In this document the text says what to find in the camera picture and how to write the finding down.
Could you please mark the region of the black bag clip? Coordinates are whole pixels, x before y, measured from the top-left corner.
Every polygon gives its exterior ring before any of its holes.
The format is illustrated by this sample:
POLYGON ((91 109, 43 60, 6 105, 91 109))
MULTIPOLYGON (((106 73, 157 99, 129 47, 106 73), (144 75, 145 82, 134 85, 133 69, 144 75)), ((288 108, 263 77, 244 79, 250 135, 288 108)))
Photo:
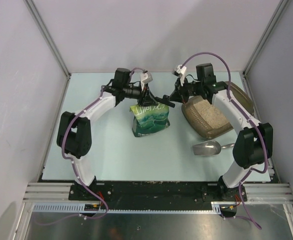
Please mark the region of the black bag clip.
POLYGON ((170 101, 169 96, 167 96, 167 95, 164 95, 162 98, 156 96, 155 100, 158 103, 164 104, 164 105, 171 107, 171 108, 174 108, 176 106, 173 102, 170 101))

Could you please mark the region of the metal scoop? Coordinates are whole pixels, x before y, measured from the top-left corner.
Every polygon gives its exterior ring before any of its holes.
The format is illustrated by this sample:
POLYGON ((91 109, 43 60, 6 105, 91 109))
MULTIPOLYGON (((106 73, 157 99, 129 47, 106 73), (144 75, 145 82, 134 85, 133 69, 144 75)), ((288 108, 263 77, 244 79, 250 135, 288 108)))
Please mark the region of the metal scoop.
POLYGON ((195 156, 214 156, 220 154, 222 149, 232 148, 235 143, 221 145, 216 140, 207 140, 192 146, 193 154, 195 156))

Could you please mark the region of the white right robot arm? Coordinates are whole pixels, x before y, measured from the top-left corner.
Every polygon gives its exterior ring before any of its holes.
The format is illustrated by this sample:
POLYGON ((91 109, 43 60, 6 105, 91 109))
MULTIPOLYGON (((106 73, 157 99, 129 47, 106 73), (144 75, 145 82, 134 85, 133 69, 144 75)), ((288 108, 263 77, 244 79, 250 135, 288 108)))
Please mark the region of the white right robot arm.
POLYGON ((172 102, 185 103, 190 96, 201 96, 219 109, 237 134, 232 150, 233 163, 219 179, 217 195, 230 200, 252 171, 263 174, 273 153, 273 128, 250 114, 231 91, 231 81, 217 81, 212 64, 196 66, 197 80, 187 82, 187 68, 180 64, 174 70, 177 76, 172 102))

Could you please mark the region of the green litter bag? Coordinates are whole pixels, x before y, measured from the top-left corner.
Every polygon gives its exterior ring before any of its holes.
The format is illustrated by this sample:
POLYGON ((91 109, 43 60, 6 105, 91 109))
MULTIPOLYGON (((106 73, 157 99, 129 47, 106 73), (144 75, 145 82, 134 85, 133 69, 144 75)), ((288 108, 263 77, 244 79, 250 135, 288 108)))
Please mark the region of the green litter bag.
POLYGON ((153 135, 170 126, 169 107, 165 104, 139 106, 132 105, 132 132, 136 138, 153 135))

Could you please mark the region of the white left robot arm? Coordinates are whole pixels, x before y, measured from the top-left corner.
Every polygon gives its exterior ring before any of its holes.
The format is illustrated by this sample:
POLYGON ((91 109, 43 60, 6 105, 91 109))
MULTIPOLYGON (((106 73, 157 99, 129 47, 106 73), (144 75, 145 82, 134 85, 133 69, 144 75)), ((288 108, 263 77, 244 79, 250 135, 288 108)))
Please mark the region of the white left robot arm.
POLYGON ((92 146, 93 123, 124 99, 135 99, 142 107, 158 105, 149 89, 149 83, 153 80, 149 71, 141 69, 137 86, 131 82, 134 72, 139 69, 117 68, 114 77, 100 87, 96 100, 79 111, 65 111, 60 117, 56 143, 61 148, 62 157, 71 161, 76 181, 82 184, 79 193, 86 200, 93 199, 97 194, 97 187, 92 184, 95 174, 86 159, 92 146))

